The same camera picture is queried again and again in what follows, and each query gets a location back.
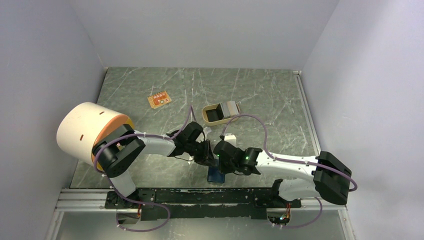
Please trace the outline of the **blue leather card holder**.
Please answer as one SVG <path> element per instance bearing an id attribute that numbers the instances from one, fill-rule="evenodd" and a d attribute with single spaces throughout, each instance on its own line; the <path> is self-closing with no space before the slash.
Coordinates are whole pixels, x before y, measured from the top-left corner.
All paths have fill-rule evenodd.
<path id="1" fill-rule="evenodd" d="M 225 183 L 225 174 L 219 170 L 219 160 L 215 159 L 215 166 L 209 166 L 207 171 L 207 182 L 215 184 Z"/>

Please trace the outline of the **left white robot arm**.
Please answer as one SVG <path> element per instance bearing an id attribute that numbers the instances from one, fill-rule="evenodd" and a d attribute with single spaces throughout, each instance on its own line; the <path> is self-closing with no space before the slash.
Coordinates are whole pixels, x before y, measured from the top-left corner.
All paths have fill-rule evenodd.
<path id="1" fill-rule="evenodd" d="M 119 192 L 118 201 L 126 208 L 134 207 L 139 200 L 128 169 L 140 154 L 165 157 L 188 154 L 199 165 L 218 166 L 204 129 L 195 121 L 165 135 L 142 133 L 125 123 L 96 143 L 91 153 L 94 167 L 110 179 Z"/>

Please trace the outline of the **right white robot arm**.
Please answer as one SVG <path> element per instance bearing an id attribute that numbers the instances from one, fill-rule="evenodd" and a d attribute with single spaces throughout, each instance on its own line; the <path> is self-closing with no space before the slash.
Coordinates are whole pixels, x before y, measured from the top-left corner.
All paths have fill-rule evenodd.
<path id="1" fill-rule="evenodd" d="M 273 177 L 278 183 L 269 199 L 275 207 L 313 197 L 341 206 L 348 202 L 352 171 L 328 151 L 321 151 L 318 156 L 291 156 L 267 153 L 256 147 L 242 150 L 221 140 L 213 153 L 223 174 Z"/>

